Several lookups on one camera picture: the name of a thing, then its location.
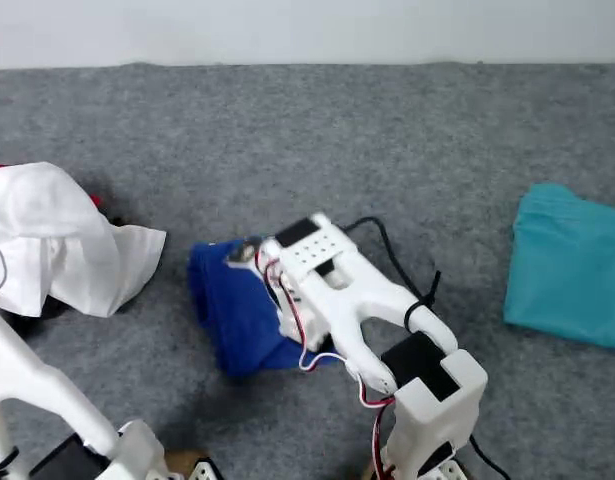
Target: folded towel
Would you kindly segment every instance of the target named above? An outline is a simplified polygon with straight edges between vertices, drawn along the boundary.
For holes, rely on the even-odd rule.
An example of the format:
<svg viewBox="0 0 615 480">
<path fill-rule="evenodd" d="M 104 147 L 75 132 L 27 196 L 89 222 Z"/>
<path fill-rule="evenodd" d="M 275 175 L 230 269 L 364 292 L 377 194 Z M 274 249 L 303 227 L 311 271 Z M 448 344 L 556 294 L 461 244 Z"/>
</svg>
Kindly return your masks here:
<svg viewBox="0 0 615 480">
<path fill-rule="evenodd" d="M 296 367 L 302 348 L 280 334 L 276 304 L 264 284 L 253 272 L 225 261 L 241 243 L 193 248 L 187 272 L 198 321 L 215 346 L 218 366 L 228 375 Z M 306 361 L 312 358 L 308 354 Z"/>
<path fill-rule="evenodd" d="M 504 319 L 615 347 L 615 209 L 534 185 L 514 222 Z"/>
</svg>

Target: fabric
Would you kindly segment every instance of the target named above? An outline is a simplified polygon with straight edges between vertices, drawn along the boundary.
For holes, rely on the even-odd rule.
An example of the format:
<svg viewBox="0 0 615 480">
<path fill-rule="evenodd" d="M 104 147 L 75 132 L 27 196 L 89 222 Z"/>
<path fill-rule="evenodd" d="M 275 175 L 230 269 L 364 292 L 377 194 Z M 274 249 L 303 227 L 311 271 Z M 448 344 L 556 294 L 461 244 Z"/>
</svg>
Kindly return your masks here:
<svg viewBox="0 0 615 480">
<path fill-rule="evenodd" d="M 0 168 L 4 310 L 39 317 L 50 295 L 82 313 L 108 317 L 151 278 L 164 242 L 165 232 L 110 225 L 52 164 Z"/>
<path fill-rule="evenodd" d="M 218 366 L 228 375 L 294 368 L 302 348 L 280 334 L 276 304 L 264 284 L 253 272 L 231 268 L 225 261 L 241 243 L 201 243 L 192 250 L 189 288 L 198 321 L 214 344 Z M 308 353 L 305 361 L 312 358 Z"/>
<path fill-rule="evenodd" d="M 560 185 L 520 202 L 505 321 L 615 347 L 615 210 Z"/>
</svg>

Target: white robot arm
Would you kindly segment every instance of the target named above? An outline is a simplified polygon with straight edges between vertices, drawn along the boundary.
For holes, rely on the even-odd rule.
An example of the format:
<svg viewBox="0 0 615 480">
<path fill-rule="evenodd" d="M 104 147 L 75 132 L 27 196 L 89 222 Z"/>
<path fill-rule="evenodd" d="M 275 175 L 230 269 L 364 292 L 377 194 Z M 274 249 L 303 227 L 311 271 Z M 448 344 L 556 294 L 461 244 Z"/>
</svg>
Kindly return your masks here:
<svg viewBox="0 0 615 480">
<path fill-rule="evenodd" d="M 382 455 L 395 466 L 394 477 L 443 478 L 440 468 L 469 441 L 478 418 L 487 384 L 483 368 L 421 299 L 389 281 L 322 213 L 264 241 L 260 258 L 275 262 L 275 275 L 288 280 L 306 345 L 316 350 L 331 334 L 352 377 L 394 396 L 396 426 Z M 281 333 L 300 342 L 282 282 L 271 287 Z M 378 358 L 360 328 L 372 317 L 406 327 L 412 336 Z"/>
<path fill-rule="evenodd" d="M 6 265 L 0 255 L 2 286 Z M 169 472 L 164 449 L 144 422 L 130 422 L 116 432 L 61 371 L 44 364 L 0 317 L 0 404 L 12 398 L 59 415 L 77 435 L 30 470 L 17 456 L 0 407 L 0 479 L 183 480 Z M 59 458 L 58 452 L 64 455 Z M 93 465 L 86 468 L 86 475 L 81 473 L 87 463 L 83 459 Z M 73 470 L 65 471 L 62 461 Z"/>
</svg>

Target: white wall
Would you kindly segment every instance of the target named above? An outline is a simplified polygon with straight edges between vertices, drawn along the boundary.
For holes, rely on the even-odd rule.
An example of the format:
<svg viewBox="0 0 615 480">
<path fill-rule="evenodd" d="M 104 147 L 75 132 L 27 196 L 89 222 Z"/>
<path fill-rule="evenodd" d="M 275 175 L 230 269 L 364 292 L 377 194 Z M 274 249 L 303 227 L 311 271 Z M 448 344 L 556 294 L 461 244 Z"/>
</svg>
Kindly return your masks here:
<svg viewBox="0 0 615 480">
<path fill-rule="evenodd" d="M 615 0 L 0 0 L 0 68 L 615 61 Z"/>
</svg>

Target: gray carpet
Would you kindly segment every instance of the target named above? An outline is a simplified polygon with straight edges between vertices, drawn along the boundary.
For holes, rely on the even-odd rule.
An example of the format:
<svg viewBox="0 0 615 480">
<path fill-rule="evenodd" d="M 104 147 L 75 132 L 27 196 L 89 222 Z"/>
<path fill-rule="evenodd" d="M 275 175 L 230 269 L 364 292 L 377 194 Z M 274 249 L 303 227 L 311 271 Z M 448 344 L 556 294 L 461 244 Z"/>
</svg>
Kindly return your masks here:
<svg viewBox="0 0 615 480">
<path fill-rule="evenodd" d="M 506 326 L 518 200 L 563 183 L 615 206 L 615 66 L 202 67 L 0 72 L 0 163 L 65 168 L 112 213 L 167 230 L 153 281 L 110 319 L 29 339 L 117 425 L 206 447 L 227 479 L 352 478 L 372 414 L 340 366 L 225 378 L 185 284 L 195 241 L 322 209 L 385 220 L 406 268 L 444 273 L 437 311 L 490 384 L 476 430 L 515 479 L 615 478 L 615 351 Z M 354 234 L 393 278 L 379 237 Z M 400 338 L 372 323 L 382 351 Z M 30 461 L 67 433 L 12 402 Z M 482 480 L 498 478 L 469 448 Z"/>
</svg>

